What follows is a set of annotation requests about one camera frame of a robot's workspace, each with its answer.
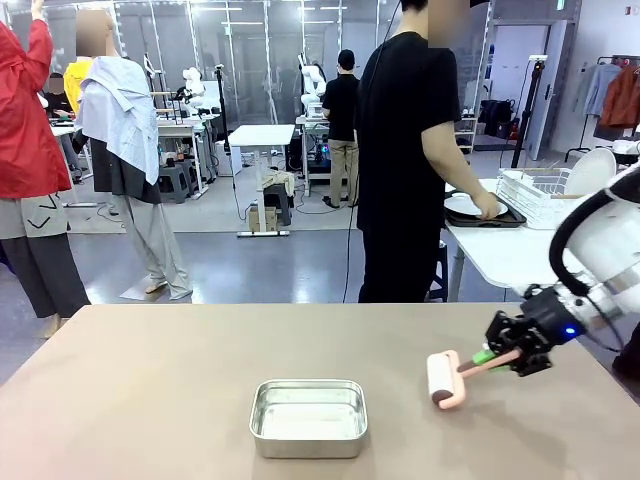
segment metal container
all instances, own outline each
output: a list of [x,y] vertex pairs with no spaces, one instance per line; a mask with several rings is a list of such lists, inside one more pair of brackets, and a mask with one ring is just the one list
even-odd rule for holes
[[266,458],[353,458],[367,434],[362,388],[350,380],[270,380],[249,428]]

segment white plate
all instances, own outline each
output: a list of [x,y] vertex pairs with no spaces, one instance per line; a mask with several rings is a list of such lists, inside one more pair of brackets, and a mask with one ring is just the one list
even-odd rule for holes
[[[474,217],[482,215],[482,212],[478,207],[476,207],[469,195],[455,195],[451,198],[447,198],[444,201],[444,206],[451,211],[463,213],[465,215],[471,215]],[[504,215],[508,210],[509,208],[504,203],[501,203],[500,213],[498,215]]]
[[573,167],[565,195],[589,195],[607,186],[618,170],[616,157],[606,148],[591,150]]

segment human hand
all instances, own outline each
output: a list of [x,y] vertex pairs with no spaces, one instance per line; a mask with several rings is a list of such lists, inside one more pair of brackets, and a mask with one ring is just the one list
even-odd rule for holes
[[31,17],[33,20],[44,20],[42,4],[44,0],[31,0]]
[[480,218],[483,220],[491,220],[500,214],[500,203],[496,196],[484,190],[479,195],[471,197],[476,207],[480,209],[482,214]]

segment work table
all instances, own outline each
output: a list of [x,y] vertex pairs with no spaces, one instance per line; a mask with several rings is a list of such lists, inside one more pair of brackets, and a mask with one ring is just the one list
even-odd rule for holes
[[[556,367],[485,374],[458,411],[426,358],[481,348],[505,304],[97,305],[0,388],[2,480],[613,480],[637,476],[636,404],[578,342]],[[249,415],[272,378],[364,389],[352,460],[265,460]]]

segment dish rack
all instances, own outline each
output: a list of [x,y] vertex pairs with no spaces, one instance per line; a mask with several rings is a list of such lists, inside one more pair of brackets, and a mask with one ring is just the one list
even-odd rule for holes
[[580,195],[565,195],[568,168],[503,168],[497,195],[527,217],[527,226],[555,230]]

